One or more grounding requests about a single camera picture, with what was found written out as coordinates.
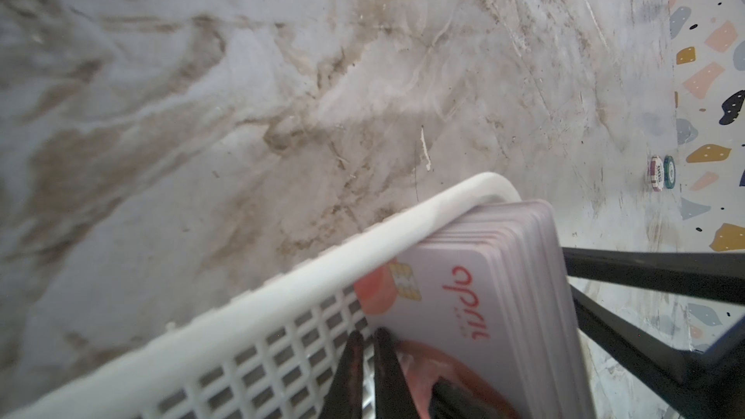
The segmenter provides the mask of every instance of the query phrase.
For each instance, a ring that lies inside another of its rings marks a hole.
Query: white plastic basket
[[[514,201],[501,175],[471,177],[9,417],[312,419],[348,333],[371,335],[350,285],[474,206]],[[365,417],[372,356],[366,342]]]

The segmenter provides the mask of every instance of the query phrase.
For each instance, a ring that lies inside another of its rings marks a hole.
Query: terrazzo wall
[[[745,249],[745,0],[670,0],[676,53],[678,180],[685,251]],[[691,347],[706,350],[745,314],[688,304]]]

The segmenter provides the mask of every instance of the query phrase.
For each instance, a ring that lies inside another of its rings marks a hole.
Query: white stain
[[[424,151],[424,158],[427,159],[427,165],[425,167],[429,172],[432,170],[432,159],[429,158],[429,152],[427,152],[427,143],[424,142],[424,127],[422,127],[422,150]]]
[[[595,29],[598,31],[598,34],[601,37],[601,41],[603,42],[603,45],[606,49],[610,50],[610,47],[608,47],[608,42],[605,39],[605,36],[603,35],[603,31],[601,30],[600,24],[598,24],[598,20],[595,19],[595,14],[592,12],[592,7],[590,6],[590,2],[588,0],[585,0],[585,5],[587,5],[587,9],[590,11],[590,17],[592,18],[592,23],[595,23]]]

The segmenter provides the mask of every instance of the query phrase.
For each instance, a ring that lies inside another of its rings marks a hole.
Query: green poker chip
[[[665,156],[663,170],[665,171],[665,187],[672,190],[675,187],[675,161],[672,156]]]

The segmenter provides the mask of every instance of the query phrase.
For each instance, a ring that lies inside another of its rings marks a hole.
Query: black metal frame
[[[745,303],[745,256],[564,248],[567,273],[613,284]],[[745,319],[704,353],[676,350],[572,287],[588,337],[686,419],[745,417]]]

